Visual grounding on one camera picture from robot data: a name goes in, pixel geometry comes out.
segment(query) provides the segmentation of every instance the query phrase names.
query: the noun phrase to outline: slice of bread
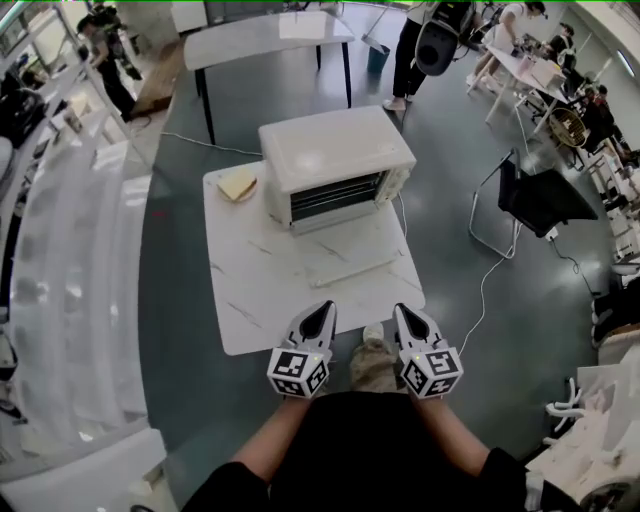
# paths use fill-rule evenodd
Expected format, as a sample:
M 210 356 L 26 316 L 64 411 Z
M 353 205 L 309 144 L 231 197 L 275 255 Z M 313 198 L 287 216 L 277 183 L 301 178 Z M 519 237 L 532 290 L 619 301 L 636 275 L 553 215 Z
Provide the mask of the slice of bread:
M 218 188 L 231 201 L 241 201 L 258 182 L 249 169 L 238 169 L 218 180 Z

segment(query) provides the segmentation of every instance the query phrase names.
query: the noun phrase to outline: trash bin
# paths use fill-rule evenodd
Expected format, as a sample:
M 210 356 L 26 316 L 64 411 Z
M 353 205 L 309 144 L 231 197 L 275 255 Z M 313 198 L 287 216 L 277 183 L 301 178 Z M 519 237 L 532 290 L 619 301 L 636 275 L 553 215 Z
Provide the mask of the trash bin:
M 382 73 L 385 62 L 389 58 L 391 50 L 388 46 L 383 44 L 377 45 L 377 47 L 369 47 L 369 61 L 367 63 L 367 72 L 379 75 Z

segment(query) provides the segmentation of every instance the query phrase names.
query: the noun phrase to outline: gray floor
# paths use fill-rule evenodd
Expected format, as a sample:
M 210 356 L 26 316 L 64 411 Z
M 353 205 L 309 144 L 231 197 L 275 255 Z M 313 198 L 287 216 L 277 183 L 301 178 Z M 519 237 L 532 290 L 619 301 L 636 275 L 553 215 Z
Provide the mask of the gray floor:
M 365 70 L 368 48 L 359 41 L 378 13 L 374 7 L 346 7 L 358 37 L 350 45 L 354 107 L 379 104 L 391 91 L 393 56 L 381 79 L 373 80 Z M 404 14 L 390 12 L 376 37 L 395 48 L 404 20 Z M 404 123 L 418 159 L 403 191 L 409 247 L 426 311 L 458 347 L 481 313 L 482 276 L 497 261 L 467 235 L 472 192 L 509 148 L 524 154 L 516 118 L 505 109 L 489 127 L 484 118 L 493 96 L 465 94 L 474 57 L 471 52 L 445 75 L 428 78 Z M 218 143 L 226 146 L 259 151 L 259 126 L 346 107 L 339 46 L 325 47 L 319 73 L 314 49 L 307 48 L 221 65 L 207 71 L 207 80 Z M 533 125 L 525 120 L 525 128 L 530 132 Z M 191 73 L 179 77 L 165 129 L 207 140 Z M 553 154 L 543 145 L 531 149 Z M 172 137 L 163 138 L 156 158 L 141 256 L 140 345 L 150 421 L 166 441 L 179 504 L 279 401 L 265 378 L 268 353 L 228 357 L 222 351 L 207 257 L 202 176 L 253 160 Z M 573 171 L 567 176 L 602 212 L 589 178 Z M 490 187 L 479 215 L 489 236 L 506 242 L 508 219 L 496 197 L 497 186 Z M 598 290 L 607 282 L 609 236 L 602 212 L 599 221 L 561 226 L 557 241 L 583 262 Z M 465 376 L 449 400 L 488 445 L 521 456 L 547 433 L 543 405 L 563 396 L 564 377 L 595 362 L 590 296 L 571 265 L 527 229 L 515 259 L 487 280 L 485 295 L 487 316 L 469 341 Z M 358 336 L 347 333 L 335 342 L 340 363 L 331 379 L 334 391 L 347 389 L 347 363 Z

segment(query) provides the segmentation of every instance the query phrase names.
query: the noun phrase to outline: light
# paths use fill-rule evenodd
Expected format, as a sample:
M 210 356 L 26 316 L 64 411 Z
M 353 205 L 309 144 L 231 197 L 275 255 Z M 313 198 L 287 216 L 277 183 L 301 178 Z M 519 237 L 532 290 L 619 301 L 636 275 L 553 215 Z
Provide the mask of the light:
M 620 59 L 620 62 L 622 62 L 622 65 L 625 67 L 625 69 L 629 72 L 629 74 L 635 78 L 636 74 L 633 72 L 631 64 L 629 64 L 629 61 L 624 56 L 624 53 L 622 53 L 620 50 L 618 50 L 618 58 Z

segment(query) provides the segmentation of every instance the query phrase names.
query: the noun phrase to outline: white sneaker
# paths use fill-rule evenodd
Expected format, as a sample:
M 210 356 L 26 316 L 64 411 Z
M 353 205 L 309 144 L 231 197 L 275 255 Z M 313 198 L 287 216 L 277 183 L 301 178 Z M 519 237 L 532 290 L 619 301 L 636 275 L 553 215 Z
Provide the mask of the white sneaker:
M 404 112 L 407 110 L 407 104 L 402 98 L 393 98 L 392 100 L 384 100 L 382 108 L 391 112 Z
M 480 82 L 482 82 L 482 85 L 484 85 L 489 92 L 496 92 L 493 88 L 492 80 L 490 80 L 489 77 L 483 76 L 480 79 Z
M 378 322 L 377 324 L 367 325 L 362 331 L 362 341 L 375 341 L 382 340 L 384 341 L 384 327 L 382 324 Z

